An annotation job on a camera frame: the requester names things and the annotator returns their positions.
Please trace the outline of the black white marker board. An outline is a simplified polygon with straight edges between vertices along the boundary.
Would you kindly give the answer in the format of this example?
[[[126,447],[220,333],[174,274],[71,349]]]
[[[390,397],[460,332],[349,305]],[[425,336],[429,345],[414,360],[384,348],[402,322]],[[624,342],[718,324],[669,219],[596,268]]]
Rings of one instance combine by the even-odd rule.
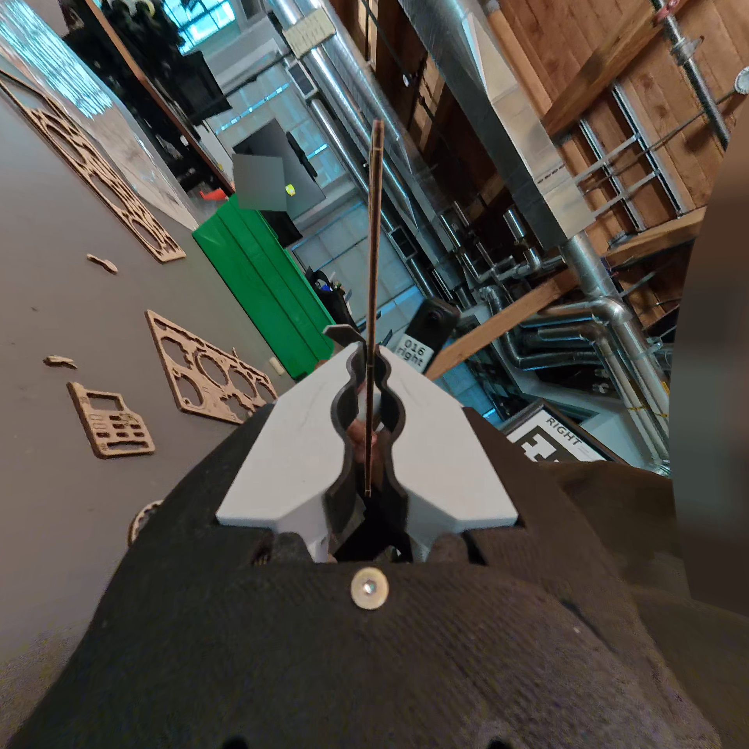
[[[507,419],[500,431],[530,461],[625,464],[619,455],[542,398]]]

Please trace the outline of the person's dark clothing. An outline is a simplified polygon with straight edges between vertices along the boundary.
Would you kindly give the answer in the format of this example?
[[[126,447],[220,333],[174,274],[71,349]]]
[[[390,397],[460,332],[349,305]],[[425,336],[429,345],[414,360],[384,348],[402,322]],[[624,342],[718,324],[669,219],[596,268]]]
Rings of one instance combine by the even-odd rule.
[[[748,747],[747,617],[691,597],[672,481],[609,461],[542,467],[613,557],[645,629],[722,747]]]

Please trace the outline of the grey desk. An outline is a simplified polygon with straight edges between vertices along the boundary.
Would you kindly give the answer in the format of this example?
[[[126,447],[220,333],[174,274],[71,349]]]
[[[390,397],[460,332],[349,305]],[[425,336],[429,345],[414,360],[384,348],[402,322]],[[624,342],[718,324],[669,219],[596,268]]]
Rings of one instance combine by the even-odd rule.
[[[2,662],[87,625],[126,529],[233,431],[175,405],[152,310],[293,386],[191,232],[154,214],[186,257],[160,264],[2,94]],[[111,275],[87,254],[109,259]],[[76,370],[50,368],[48,355]],[[156,451],[99,459],[67,383],[120,393]]]

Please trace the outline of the silver ventilation duct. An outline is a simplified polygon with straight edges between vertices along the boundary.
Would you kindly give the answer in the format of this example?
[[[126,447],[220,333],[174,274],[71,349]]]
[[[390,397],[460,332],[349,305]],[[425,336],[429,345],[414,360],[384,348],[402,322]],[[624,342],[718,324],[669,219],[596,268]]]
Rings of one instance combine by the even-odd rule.
[[[578,236],[593,223],[592,211],[502,55],[481,5],[398,4],[538,242],[544,248],[562,247]],[[324,10],[332,34],[305,53],[313,77],[364,151],[369,149],[371,120],[387,122],[394,166],[412,190],[422,191],[423,209],[433,215],[438,198],[426,196],[427,175],[416,146],[331,2],[267,5],[284,29]]]

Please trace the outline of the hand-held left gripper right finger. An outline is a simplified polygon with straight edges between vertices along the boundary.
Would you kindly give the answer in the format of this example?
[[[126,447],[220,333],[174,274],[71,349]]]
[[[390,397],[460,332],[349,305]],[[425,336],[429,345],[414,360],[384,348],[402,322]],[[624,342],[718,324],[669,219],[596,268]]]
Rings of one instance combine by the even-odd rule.
[[[509,528],[519,512],[460,403],[388,349],[378,351],[381,507],[415,561],[435,541]]]

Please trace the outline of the long wooden puzzle sheet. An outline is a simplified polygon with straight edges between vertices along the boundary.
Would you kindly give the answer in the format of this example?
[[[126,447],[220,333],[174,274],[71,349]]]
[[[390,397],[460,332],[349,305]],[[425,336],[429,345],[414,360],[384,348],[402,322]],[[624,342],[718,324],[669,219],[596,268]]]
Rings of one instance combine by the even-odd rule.
[[[5,71],[1,72],[1,89],[27,123],[153,258],[165,264],[186,257],[85,131],[50,96]]]

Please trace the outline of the small wooden puzzle sheet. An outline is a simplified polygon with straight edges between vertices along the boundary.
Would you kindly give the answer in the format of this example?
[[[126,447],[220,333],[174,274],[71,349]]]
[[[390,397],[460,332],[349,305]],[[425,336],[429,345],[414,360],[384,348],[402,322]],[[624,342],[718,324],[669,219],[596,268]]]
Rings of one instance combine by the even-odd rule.
[[[155,443],[143,417],[117,392],[68,382],[67,390],[92,451],[100,459],[154,454]]]

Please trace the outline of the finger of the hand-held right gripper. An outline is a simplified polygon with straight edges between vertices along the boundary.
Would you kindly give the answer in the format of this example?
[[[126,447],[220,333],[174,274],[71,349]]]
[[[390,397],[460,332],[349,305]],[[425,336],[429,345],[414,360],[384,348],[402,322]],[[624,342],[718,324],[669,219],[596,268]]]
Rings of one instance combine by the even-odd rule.
[[[351,344],[364,345],[364,338],[358,329],[347,324],[327,325],[322,333],[332,341],[333,353],[339,353]]]

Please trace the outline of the wooden beam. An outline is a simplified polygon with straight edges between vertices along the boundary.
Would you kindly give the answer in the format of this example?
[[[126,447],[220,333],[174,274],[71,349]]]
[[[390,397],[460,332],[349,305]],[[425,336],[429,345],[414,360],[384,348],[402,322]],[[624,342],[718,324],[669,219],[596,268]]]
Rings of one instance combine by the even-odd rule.
[[[618,270],[627,265],[636,264],[643,258],[695,240],[701,231],[706,210],[707,208],[703,207],[691,211],[679,219],[644,231],[620,248],[602,256],[604,267],[607,270]],[[565,270],[543,282],[521,299],[440,351],[427,368],[426,377],[430,380],[438,379],[533,314],[546,309],[576,286],[579,286],[579,281],[572,270]]]

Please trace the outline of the green plastic bin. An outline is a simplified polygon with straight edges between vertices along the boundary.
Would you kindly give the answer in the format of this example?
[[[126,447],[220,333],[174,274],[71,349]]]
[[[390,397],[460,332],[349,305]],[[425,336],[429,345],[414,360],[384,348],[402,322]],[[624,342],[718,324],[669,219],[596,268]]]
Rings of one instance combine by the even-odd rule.
[[[332,317],[260,212],[231,196],[192,237],[292,379],[332,356]]]

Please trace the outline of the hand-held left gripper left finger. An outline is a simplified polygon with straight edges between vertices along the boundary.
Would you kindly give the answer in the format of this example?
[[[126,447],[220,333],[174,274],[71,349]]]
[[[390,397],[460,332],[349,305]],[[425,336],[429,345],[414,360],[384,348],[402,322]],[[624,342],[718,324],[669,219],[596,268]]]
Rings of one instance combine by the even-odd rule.
[[[361,345],[350,344],[279,397],[217,510],[226,527],[295,533],[316,563],[351,518]]]

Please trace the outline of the clear plastic sheet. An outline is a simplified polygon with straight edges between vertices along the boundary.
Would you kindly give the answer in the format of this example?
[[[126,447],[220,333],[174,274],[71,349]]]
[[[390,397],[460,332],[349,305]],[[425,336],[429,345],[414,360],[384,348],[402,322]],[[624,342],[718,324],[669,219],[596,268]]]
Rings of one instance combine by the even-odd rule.
[[[1,2],[2,58],[99,146],[139,198],[190,231],[185,192],[122,102],[25,2]]]

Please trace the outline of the thin wooden puzzle sheet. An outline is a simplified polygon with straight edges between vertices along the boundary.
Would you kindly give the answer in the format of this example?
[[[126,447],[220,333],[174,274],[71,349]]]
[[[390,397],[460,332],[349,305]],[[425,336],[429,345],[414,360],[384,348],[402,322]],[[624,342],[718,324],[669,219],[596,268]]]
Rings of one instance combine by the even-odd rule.
[[[385,124],[381,119],[374,119],[371,128],[369,154],[369,283],[366,310],[366,412],[364,440],[364,498],[371,497],[372,463],[374,443],[374,390],[375,390],[375,356],[377,319],[378,266],[381,223],[381,191],[383,181],[383,152]]]

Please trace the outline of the wooden puzzle sheet round cutouts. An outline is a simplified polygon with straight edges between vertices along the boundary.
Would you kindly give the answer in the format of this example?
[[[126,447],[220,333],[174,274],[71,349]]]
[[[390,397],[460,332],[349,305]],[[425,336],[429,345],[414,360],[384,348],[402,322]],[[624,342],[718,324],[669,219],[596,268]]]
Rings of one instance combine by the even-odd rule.
[[[177,408],[240,425],[278,394],[270,377],[151,310],[145,318]]]

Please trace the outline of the black tool bag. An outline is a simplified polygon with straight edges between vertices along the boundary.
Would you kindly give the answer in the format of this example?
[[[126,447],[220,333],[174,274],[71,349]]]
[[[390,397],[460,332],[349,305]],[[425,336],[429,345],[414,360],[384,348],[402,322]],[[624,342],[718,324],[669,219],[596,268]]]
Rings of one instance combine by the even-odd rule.
[[[305,278],[329,313],[334,324],[356,326],[341,284],[333,282],[322,270],[308,268]]]

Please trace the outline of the wooden workbench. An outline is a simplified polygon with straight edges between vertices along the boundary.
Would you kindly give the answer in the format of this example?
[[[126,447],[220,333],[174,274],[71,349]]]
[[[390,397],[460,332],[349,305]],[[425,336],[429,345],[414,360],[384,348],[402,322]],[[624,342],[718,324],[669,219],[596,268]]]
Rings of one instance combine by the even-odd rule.
[[[145,130],[185,192],[223,189],[230,177],[200,145],[196,126],[227,112],[201,51],[183,40],[162,2],[60,1],[63,41]]]

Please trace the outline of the dark grey screen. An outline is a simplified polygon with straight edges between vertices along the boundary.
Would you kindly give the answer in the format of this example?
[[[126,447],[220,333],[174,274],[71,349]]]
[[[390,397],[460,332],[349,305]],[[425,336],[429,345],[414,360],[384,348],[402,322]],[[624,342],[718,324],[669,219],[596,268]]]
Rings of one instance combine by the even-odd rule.
[[[285,213],[296,220],[325,195],[317,171],[291,133],[275,120],[233,147],[235,193],[241,208]]]

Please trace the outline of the round wooden puzzle piece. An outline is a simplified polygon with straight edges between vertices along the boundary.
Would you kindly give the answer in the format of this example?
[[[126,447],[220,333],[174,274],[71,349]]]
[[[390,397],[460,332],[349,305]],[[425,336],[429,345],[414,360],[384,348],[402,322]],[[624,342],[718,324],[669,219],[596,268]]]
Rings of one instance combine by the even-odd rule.
[[[126,544],[128,548],[133,545],[149,518],[163,505],[163,502],[164,500],[149,502],[136,513],[127,529]]]

